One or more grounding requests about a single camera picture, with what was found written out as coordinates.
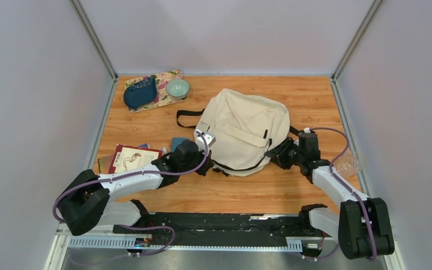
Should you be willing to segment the cream canvas backpack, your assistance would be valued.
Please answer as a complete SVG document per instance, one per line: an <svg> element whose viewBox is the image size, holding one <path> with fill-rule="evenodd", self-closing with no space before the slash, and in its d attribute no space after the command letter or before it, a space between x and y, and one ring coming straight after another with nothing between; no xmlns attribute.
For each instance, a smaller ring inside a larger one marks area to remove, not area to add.
<svg viewBox="0 0 432 270"><path fill-rule="evenodd" d="M177 111L176 117L197 116L192 128L215 136L209 147L213 168L220 173L245 177L269 162L266 153L287 139L290 113L269 98L223 89L201 111Z"/></svg>

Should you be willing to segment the red white cover book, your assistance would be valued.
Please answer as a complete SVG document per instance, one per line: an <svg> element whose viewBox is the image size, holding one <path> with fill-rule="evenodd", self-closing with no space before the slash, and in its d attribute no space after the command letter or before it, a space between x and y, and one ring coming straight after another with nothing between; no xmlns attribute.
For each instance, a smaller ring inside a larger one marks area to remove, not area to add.
<svg viewBox="0 0 432 270"><path fill-rule="evenodd" d="M163 156L163 151L126 145L117 145L109 173L121 173L150 164Z"/></svg>

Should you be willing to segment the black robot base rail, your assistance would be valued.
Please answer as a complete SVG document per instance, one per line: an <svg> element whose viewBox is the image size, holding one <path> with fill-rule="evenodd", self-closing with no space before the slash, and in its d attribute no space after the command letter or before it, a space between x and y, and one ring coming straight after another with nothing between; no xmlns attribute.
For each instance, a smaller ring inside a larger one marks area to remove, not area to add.
<svg viewBox="0 0 432 270"><path fill-rule="evenodd" d="M147 228L151 244L173 246L283 247L288 237L312 237L325 233L308 227L298 215L165 213L145 214L135 225Z"/></svg>

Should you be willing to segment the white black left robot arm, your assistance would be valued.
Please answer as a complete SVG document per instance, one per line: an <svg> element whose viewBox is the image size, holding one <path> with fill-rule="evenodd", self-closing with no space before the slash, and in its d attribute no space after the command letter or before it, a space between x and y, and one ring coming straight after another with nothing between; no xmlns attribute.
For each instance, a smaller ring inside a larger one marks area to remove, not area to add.
<svg viewBox="0 0 432 270"><path fill-rule="evenodd" d="M199 135L195 141L183 141L173 152L127 172L95 174L91 169L84 170L56 199L52 214L73 236L110 225L125 225L143 233L150 222L142 204L117 200L172 185L186 174L206 175L214 165L210 147L215 141L208 133Z"/></svg>

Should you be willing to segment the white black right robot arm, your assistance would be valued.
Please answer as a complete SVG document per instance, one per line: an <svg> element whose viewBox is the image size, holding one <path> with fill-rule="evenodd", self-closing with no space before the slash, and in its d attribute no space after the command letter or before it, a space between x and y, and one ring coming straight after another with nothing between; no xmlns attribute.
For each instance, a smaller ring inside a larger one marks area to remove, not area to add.
<svg viewBox="0 0 432 270"><path fill-rule="evenodd" d="M266 156L278 167L293 165L307 180L320 188L339 207L335 213L324 204L301 207L298 227L307 236L322 231L334 238L347 259L376 259L395 251L386 202L357 190L321 157L315 129L299 132L298 140L288 137Z"/></svg>

